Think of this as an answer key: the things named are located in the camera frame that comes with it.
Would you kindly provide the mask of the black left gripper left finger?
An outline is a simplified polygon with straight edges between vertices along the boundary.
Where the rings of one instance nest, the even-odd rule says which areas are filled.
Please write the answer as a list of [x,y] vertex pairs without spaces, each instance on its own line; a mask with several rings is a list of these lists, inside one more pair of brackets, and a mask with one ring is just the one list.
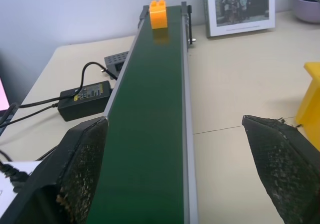
[[99,117],[69,129],[30,175],[1,164],[17,193],[1,223],[85,223],[99,181],[108,124],[106,117]]

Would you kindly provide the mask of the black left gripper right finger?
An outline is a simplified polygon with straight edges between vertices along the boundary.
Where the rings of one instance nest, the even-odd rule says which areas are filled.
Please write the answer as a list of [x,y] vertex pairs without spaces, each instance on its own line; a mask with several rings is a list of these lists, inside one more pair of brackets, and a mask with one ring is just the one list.
[[320,152],[280,119],[242,118],[254,163],[284,223],[319,223]]

